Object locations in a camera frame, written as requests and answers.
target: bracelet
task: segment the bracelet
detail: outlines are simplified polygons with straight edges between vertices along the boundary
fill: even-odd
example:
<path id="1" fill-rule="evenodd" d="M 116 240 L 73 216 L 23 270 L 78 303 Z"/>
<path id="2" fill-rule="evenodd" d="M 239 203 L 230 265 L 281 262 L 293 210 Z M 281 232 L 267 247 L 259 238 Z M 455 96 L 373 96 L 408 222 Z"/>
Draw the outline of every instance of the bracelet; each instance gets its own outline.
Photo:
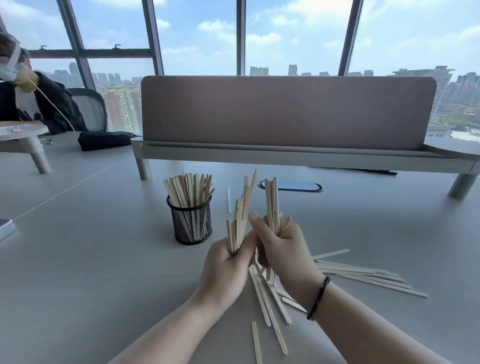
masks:
<path id="1" fill-rule="evenodd" d="M 322 300 L 322 297 L 324 296 L 325 288 L 327 287 L 327 284 L 330 282 L 330 277 L 326 277 L 324 280 L 324 286 L 320 288 L 320 293 L 318 294 L 317 300 L 313 304 L 313 308 L 310 311 L 309 315 L 307 316 L 307 320 L 313 321 L 313 315 L 317 311 L 318 304 Z"/>

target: table leg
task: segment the table leg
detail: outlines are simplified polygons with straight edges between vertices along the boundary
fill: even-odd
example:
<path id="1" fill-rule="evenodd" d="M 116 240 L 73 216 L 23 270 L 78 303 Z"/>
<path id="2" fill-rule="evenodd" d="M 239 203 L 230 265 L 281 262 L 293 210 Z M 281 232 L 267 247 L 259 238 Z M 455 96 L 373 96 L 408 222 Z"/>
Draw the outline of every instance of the table leg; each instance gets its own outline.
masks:
<path id="1" fill-rule="evenodd" d="M 19 140 L 19 143 L 25 150 L 25 152 L 29 153 L 32 156 L 33 162 L 35 163 L 40 174 L 46 174 L 51 172 L 52 169 L 50 168 L 48 159 L 45 156 L 43 145 L 42 143 L 40 143 L 40 140 L 37 136 L 22 138 Z"/>
<path id="2" fill-rule="evenodd" d="M 138 173 L 140 174 L 140 179 L 146 181 L 152 178 L 152 172 L 150 170 L 150 162 L 148 159 L 135 158 L 137 161 Z"/>
<path id="3" fill-rule="evenodd" d="M 477 174 L 459 174 L 450 188 L 448 195 L 452 198 L 463 200 L 467 196 L 470 188 L 473 186 L 478 176 L 479 175 Z"/>

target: black mesh pen holder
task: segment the black mesh pen holder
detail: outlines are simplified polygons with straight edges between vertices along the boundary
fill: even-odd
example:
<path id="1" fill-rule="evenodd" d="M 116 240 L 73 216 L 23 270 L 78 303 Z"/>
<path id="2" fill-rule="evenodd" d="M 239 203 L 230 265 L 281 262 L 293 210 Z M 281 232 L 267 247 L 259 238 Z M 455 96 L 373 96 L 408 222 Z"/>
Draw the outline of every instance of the black mesh pen holder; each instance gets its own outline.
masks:
<path id="1" fill-rule="evenodd" d="M 180 244 L 196 245 L 207 240 L 212 235 L 212 217 L 210 216 L 210 201 L 196 207 L 175 207 L 170 196 L 167 205 L 172 210 L 175 239 Z"/>

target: person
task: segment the person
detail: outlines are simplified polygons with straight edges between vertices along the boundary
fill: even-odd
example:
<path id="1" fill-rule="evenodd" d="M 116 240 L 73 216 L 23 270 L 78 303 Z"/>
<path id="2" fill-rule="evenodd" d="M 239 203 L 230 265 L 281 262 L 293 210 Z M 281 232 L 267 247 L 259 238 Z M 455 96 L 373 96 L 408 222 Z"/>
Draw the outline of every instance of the person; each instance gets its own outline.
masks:
<path id="1" fill-rule="evenodd" d="M 0 33 L 0 58 L 8 62 L 16 46 L 14 37 Z M 0 83 L 0 121 L 41 121 L 52 134 L 72 129 L 88 131 L 78 105 L 64 85 L 34 72 L 23 48 L 18 63 L 15 80 Z M 0 66 L 0 78 L 5 64 Z"/>
<path id="2" fill-rule="evenodd" d="M 226 239 L 213 243 L 191 298 L 110 364 L 187 363 L 239 296 L 256 248 L 259 263 L 271 267 L 283 288 L 307 312 L 312 310 L 325 276 L 313 263 L 299 226 L 292 221 L 277 237 L 255 213 L 249 220 L 253 230 L 239 252 L 230 256 Z M 313 317 L 349 364 L 449 363 L 333 283 L 325 288 Z"/>

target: glass pane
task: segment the glass pane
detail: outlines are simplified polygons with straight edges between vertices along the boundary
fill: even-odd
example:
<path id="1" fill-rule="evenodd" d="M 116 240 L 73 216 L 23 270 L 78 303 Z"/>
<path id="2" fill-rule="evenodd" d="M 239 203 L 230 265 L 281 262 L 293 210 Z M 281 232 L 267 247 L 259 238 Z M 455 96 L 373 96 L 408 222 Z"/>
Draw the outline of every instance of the glass pane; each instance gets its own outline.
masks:
<path id="1" fill-rule="evenodd" d="M 155 74 L 151 58 L 92 59 L 88 61 L 96 90 L 103 96 L 108 130 L 142 134 L 140 82 Z"/>
<path id="2" fill-rule="evenodd" d="M 55 0 L 1 0 L 0 14 L 23 48 L 71 49 Z"/>
<path id="3" fill-rule="evenodd" d="M 247 75 L 337 75 L 349 0 L 248 0 Z"/>
<path id="4" fill-rule="evenodd" d="M 237 73 L 235 0 L 154 1 L 163 69 L 174 75 Z"/>
<path id="5" fill-rule="evenodd" d="M 149 48 L 141 0 L 71 2 L 86 49 Z"/>
<path id="6" fill-rule="evenodd" d="M 84 87 L 77 62 L 74 59 L 35 59 L 30 60 L 34 71 L 40 71 L 50 80 L 65 85 L 66 88 Z"/>
<path id="7" fill-rule="evenodd" d="M 480 141 L 478 14 L 475 0 L 364 2 L 349 72 L 433 77 L 427 136 Z"/>

